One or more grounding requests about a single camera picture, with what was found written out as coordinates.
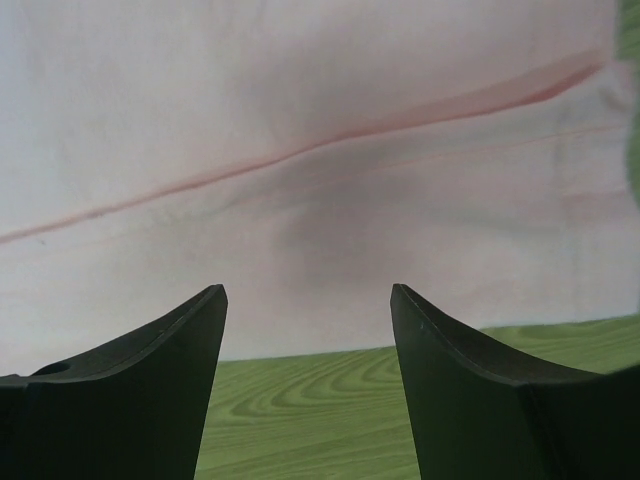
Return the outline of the pink t shirt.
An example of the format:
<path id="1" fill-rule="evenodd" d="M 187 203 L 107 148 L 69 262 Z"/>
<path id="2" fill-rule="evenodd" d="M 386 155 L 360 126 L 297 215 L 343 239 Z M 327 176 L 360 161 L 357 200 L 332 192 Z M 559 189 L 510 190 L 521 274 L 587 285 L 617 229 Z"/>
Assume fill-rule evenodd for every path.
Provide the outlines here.
<path id="1" fill-rule="evenodd" d="M 222 354 L 639 306 L 614 1 L 5 1 L 1 370 L 210 284 Z"/>

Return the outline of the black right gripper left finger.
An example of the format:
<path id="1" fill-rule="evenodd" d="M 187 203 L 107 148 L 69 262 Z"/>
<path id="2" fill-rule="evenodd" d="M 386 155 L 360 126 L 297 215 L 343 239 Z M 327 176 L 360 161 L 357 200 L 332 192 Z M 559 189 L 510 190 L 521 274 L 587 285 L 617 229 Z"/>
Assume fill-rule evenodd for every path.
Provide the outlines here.
<path id="1" fill-rule="evenodd" d="M 105 344 L 2 377 L 2 478 L 194 478 L 227 306 L 212 285 Z"/>

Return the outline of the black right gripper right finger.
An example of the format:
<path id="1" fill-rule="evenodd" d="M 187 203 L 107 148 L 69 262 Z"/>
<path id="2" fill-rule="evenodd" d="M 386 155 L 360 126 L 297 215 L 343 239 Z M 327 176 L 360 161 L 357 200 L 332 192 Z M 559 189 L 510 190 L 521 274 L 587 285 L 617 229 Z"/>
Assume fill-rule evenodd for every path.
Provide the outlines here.
<path id="1" fill-rule="evenodd" d="M 635 479 L 639 369 L 559 365 L 392 289 L 396 352 L 424 479 Z"/>

